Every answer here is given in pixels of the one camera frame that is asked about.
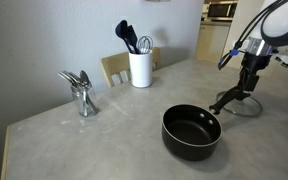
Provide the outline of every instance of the kitchen cabinet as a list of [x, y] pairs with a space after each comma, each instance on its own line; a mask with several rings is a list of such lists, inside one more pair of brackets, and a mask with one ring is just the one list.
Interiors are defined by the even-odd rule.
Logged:
[[195, 59], [218, 63], [222, 57], [230, 23], [201, 24]]

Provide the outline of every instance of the white utensil holder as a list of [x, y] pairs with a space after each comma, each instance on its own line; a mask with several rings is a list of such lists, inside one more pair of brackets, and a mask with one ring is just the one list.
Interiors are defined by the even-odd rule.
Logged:
[[145, 88], [152, 84], [152, 50], [148, 54], [129, 53], [132, 85]]

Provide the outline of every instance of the chair backrest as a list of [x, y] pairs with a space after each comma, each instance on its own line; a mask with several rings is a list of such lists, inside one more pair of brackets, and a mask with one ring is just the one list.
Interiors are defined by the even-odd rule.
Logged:
[[[161, 68], [160, 49], [153, 47], [153, 69]], [[124, 72], [126, 81], [131, 80], [130, 64], [128, 53], [115, 54], [113, 56], [105, 57], [102, 59], [102, 70], [109, 87], [113, 87], [114, 81], [112, 76], [116, 76], [119, 83], [123, 83], [122, 73]]]

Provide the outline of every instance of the pan handle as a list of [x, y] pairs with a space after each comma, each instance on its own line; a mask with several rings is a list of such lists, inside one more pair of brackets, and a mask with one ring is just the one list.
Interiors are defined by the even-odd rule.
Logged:
[[230, 90], [228, 90], [223, 97], [217, 101], [214, 105], [211, 105], [209, 107], [210, 111], [215, 114], [218, 115], [220, 114], [221, 109], [230, 101], [232, 101], [233, 99], [235, 99], [237, 96], [239, 96], [241, 93], [243, 92], [242, 87], [239, 86], [235, 86], [233, 88], [231, 88]]

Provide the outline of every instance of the black ladle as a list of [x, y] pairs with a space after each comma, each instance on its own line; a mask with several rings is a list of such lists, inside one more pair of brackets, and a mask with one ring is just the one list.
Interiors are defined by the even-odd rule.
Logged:
[[136, 44], [137, 44], [137, 36], [136, 36], [136, 33], [134, 31], [134, 28], [132, 25], [128, 26], [127, 28], [127, 37], [126, 37], [126, 40], [127, 42], [133, 46], [134, 48], [134, 51], [135, 51], [135, 54], [140, 54], [140, 51], [138, 50], [138, 48], [136, 47]]
[[116, 35], [123, 39], [123, 41], [125, 42], [126, 44], [126, 47], [128, 49], [128, 51], [130, 53], [133, 53], [132, 50], [131, 50], [131, 47], [128, 45], [128, 43], [126, 42], [126, 39], [127, 39], [127, 35], [128, 35], [128, 28], [127, 28], [127, 21], [125, 20], [122, 20], [115, 28], [115, 33]]

